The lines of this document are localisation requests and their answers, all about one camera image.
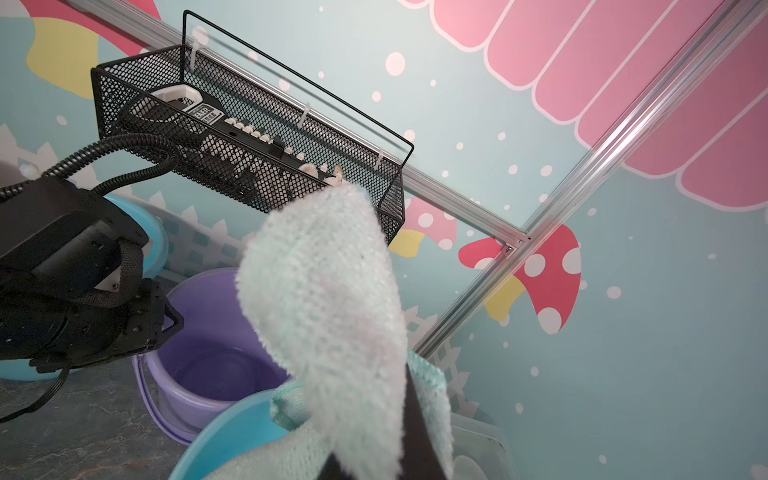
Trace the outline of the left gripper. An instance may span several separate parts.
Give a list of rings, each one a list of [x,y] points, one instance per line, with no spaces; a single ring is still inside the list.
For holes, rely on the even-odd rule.
[[[154,351],[184,328],[184,317],[160,284],[143,279],[114,308],[59,302],[48,315],[47,339],[30,365],[40,373],[86,368]]]

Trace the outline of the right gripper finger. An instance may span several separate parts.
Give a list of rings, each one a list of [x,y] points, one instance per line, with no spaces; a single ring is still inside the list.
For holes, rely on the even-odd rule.
[[[445,480],[445,472],[432,446],[427,424],[419,403],[409,367],[406,371],[406,394],[403,406],[403,454],[399,479]]]

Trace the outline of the purple bucket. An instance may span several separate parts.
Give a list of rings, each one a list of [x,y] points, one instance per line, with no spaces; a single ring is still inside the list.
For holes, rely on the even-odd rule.
[[[150,418],[182,445],[236,402],[289,378],[243,315],[236,273],[234,267],[210,270],[175,286],[167,299],[183,316],[183,329],[132,359]]]

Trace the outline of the light green cloth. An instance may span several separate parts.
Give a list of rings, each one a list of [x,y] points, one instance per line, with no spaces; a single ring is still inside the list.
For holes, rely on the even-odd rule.
[[[328,187],[271,213],[245,249],[236,288],[289,375],[270,404],[288,434],[215,478],[399,479],[406,367],[446,479],[453,475],[445,376],[409,348],[386,240],[361,187]]]

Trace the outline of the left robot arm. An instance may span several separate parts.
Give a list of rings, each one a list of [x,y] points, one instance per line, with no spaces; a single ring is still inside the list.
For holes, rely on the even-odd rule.
[[[90,190],[70,182],[96,160],[132,149],[162,158]],[[41,409],[71,371],[154,351],[183,329],[182,314],[143,274],[147,233],[106,197],[171,172],[180,159],[166,138],[122,134],[76,151],[36,180],[2,188],[1,357],[57,376],[2,422]]]

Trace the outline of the clear plastic storage box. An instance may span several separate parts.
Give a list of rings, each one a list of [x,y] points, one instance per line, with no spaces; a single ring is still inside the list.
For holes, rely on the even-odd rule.
[[[517,479],[513,462],[493,425],[453,413],[453,479]]]

